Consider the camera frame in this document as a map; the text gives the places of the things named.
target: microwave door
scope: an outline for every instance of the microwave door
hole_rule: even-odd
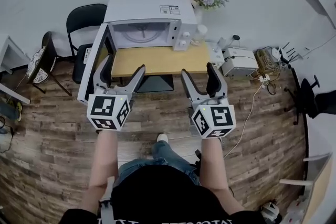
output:
[[[88,61],[86,63],[82,81],[80,83],[77,100],[87,105],[89,95],[94,92],[93,75],[100,62],[108,55],[113,55],[113,60],[117,49],[114,46],[110,28],[107,23],[103,23],[94,39]]]

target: white sneaker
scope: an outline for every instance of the white sneaker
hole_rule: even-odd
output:
[[[167,136],[166,134],[159,134],[159,135],[157,136],[156,141],[157,141],[157,142],[158,142],[158,141],[166,141],[166,142],[169,144],[169,142],[168,142],[168,136]]]

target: black chair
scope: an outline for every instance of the black chair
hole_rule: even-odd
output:
[[[303,79],[301,86],[292,93],[288,88],[285,88],[286,92],[289,92],[290,96],[294,100],[294,105],[289,108],[285,108],[284,111],[288,112],[292,108],[296,107],[296,121],[294,125],[299,123],[299,115],[301,113],[307,113],[312,119],[314,119],[320,113],[336,115],[336,90],[319,93],[315,96],[313,88],[315,86],[320,87],[320,83],[317,77],[314,75],[315,82],[310,85],[307,79]]]
[[[72,57],[75,60],[73,67],[72,79],[75,83],[80,84],[82,81],[85,64],[84,56],[87,48],[91,48],[92,44],[81,45],[76,48],[71,41],[70,33],[89,26],[100,26],[104,22],[107,6],[104,4],[92,4],[75,8],[70,12],[67,18],[67,32],[71,48]]]
[[[34,79],[36,78],[40,68],[43,69],[45,73],[47,73],[56,83],[61,87],[63,91],[66,92],[67,95],[71,96],[71,93],[69,93],[54,77],[54,75],[51,73],[51,68],[54,65],[54,61],[56,58],[62,58],[63,57],[57,55],[55,46],[53,43],[53,40],[51,39],[51,32],[46,32],[42,39],[42,48],[44,48],[44,51],[42,55],[40,56],[37,64],[34,67],[34,70],[32,71],[31,75],[28,78],[28,84],[32,84],[35,88],[40,90],[42,93],[46,93],[44,90],[42,90],[40,87],[38,87],[36,84],[34,84]]]

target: label sticker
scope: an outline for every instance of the label sticker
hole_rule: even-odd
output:
[[[160,6],[161,14],[180,14],[179,6]]]
[[[169,6],[160,6],[161,14],[170,14]]]
[[[180,14],[179,6],[169,6],[171,14]]]

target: white microwave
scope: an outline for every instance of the white microwave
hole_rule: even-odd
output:
[[[186,50],[197,28],[190,0],[109,0],[104,23],[117,49]]]

